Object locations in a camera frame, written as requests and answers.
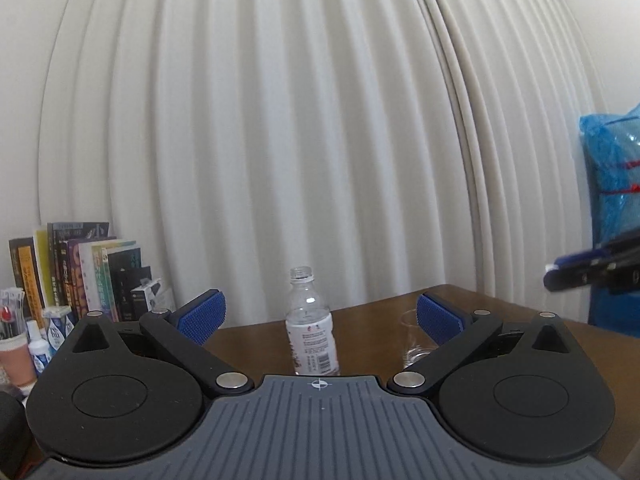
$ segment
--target metal pivot screw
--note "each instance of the metal pivot screw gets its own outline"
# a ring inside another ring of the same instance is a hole
[[[220,374],[216,379],[216,383],[221,388],[228,388],[229,390],[233,390],[235,388],[242,388],[249,379],[246,375],[241,374],[240,372],[226,372],[224,374]]]
[[[417,388],[424,384],[424,376],[418,372],[400,372],[394,375],[394,382],[403,388]]]

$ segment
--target clear glass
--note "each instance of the clear glass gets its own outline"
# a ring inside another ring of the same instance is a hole
[[[400,316],[400,329],[404,368],[419,361],[438,347],[433,339],[418,326],[415,309],[407,310]]]

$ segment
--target blue plastic bag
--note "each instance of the blue plastic bag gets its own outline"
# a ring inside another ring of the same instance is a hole
[[[592,189],[594,245],[640,227],[640,105],[580,119]],[[593,288],[590,322],[640,337],[640,294]]]

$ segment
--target small white bottle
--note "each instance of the small white bottle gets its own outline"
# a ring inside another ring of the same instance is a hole
[[[329,306],[314,288],[311,267],[295,267],[290,275],[286,326],[296,375],[338,375],[334,322]]]
[[[51,361],[51,347],[49,343],[42,338],[38,322],[36,320],[27,321],[27,329],[29,330],[29,353],[33,359],[33,366],[36,368],[36,375],[39,377],[44,371],[45,366]]]

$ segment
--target white bottle label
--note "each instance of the white bottle label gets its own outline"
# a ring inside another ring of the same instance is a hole
[[[65,337],[62,335],[62,332],[58,329],[53,320],[49,325],[49,331],[47,332],[47,338],[49,339],[49,344],[54,350],[58,350],[62,346],[62,343],[65,342]]]
[[[69,316],[65,316],[65,338],[69,337],[69,334],[71,334],[71,331],[74,329],[74,324],[71,323],[71,320],[69,319]]]
[[[286,325],[297,374],[326,375],[338,369],[331,314],[317,323],[297,325],[287,321]]]
[[[44,367],[49,364],[49,359],[46,354],[34,355],[33,364],[36,367],[36,375],[39,377],[44,371]]]

